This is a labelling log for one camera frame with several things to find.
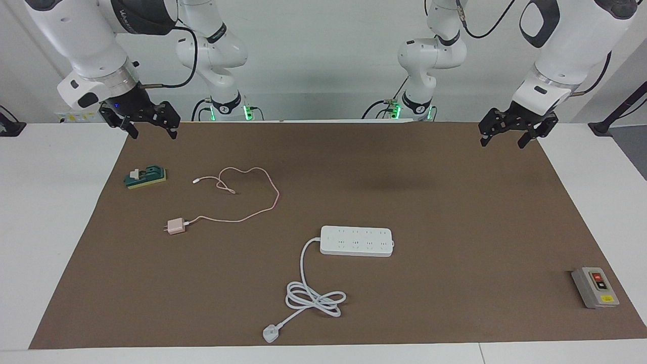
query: switch box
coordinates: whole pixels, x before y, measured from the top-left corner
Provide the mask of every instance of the switch box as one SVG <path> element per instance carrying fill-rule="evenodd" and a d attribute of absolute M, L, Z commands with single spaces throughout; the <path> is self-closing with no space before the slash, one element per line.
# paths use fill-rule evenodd
<path fill-rule="evenodd" d="M 620 302 L 602 268 L 583 267 L 571 273 L 587 308 L 618 306 Z"/>
<path fill-rule="evenodd" d="M 393 237 L 378 227 L 322 227 L 320 251 L 328 255 L 391 256 Z"/>

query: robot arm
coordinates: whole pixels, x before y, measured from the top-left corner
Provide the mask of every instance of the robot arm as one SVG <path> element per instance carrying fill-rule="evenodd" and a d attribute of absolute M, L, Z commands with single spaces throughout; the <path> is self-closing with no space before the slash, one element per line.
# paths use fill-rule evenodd
<path fill-rule="evenodd" d="M 459 67 L 467 56 L 461 39 L 461 20 L 455 0 L 432 0 L 427 25 L 434 38 L 415 39 L 400 46 L 398 61 L 409 73 L 407 89 L 402 93 L 402 116 L 425 119 L 432 103 L 436 79 L 432 69 Z"/>
<path fill-rule="evenodd" d="M 186 11 L 186 25 L 193 29 L 198 39 L 196 73 L 209 87 L 210 102 L 218 112 L 218 120 L 240 120 L 245 112 L 236 80 L 227 68 L 240 67 L 247 62 L 247 49 L 243 42 L 227 29 L 215 0 L 181 0 Z M 193 45 L 180 40 L 177 56 L 186 67 L 193 65 Z"/>
<path fill-rule="evenodd" d="M 628 30 L 636 9 L 636 0 L 531 0 L 520 28 L 541 49 L 539 58 L 512 96 L 510 108 L 491 109 L 479 123 L 481 145 L 508 130 L 526 131 L 520 148 L 546 137 L 558 122 L 555 107 L 604 60 Z"/>
<path fill-rule="evenodd" d="M 167 34 L 177 20 L 175 0 L 25 0 L 27 10 L 72 65 L 58 92 L 73 109 L 102 103 L 113 128 L 136 138 L 134 121 L 161 126 L 176 138 L 179 116 L 168 102 L 155 105 L 139 82 L 115 33 Z"/>

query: white power strip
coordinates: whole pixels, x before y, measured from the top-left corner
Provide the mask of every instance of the white power strip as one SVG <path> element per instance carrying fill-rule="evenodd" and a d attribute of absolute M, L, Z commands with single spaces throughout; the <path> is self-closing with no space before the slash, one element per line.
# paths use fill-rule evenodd
<path fill-rule="evenodd" d="M 391 256 L 393 237 L 378 227 L 322 227 L 319 250 L 328 255 Z"/>

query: white table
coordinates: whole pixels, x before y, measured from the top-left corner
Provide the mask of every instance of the white table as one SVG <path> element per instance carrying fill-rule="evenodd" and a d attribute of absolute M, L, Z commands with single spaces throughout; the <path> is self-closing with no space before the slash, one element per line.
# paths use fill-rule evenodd
<path fill-rule="evenodd" d="M 31 124 L 0 139 L 0 363 L 647 363 L 647 339 L 27 351 L 125 139 L 103 124 Z M 541 144 L 647 322 L 647 181 L 586 125 L 557 125 Z"/>

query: black pole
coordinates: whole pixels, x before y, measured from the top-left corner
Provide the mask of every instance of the black pole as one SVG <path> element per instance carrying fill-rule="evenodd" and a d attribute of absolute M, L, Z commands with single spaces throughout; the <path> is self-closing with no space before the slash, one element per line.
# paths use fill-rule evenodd
<path fill-rule="evenodd" d="M 0 126 L 4 127 L 4 131 L 0 131 L 0 137 L 17 137 L 25 129 L 26 122 L 13 122 L 7 119 L 2 112 L 0 112 Z"/>
<path fill-rule="evenodd" d="M 632 107 L 636 102 L 638 102 L 638 100 L 640 100 L 641 97 L 646 93 L 647 93 L 647 82 L 644 82 L 640 87 L 638 87 L 638 90 L 632 93 L 631 96 L 629 96 L 622 103 L 622 105 L 618 106 L 616 110 L 613 110 L 613 113 L 607 116 L 606 119 L 604 119 L 602 122 L 590 122 L 589 128 L 591 128 L 591 131 L 593 131 L 593 133 L 599 137 L 611 137 L 612 135 L 609 132 L 609 127 L 616 120 L 618 120 L 618 118 L 621 117 L 622 114 L 625 113 L 625 111 L 629 110 L 630 107 Z"/>

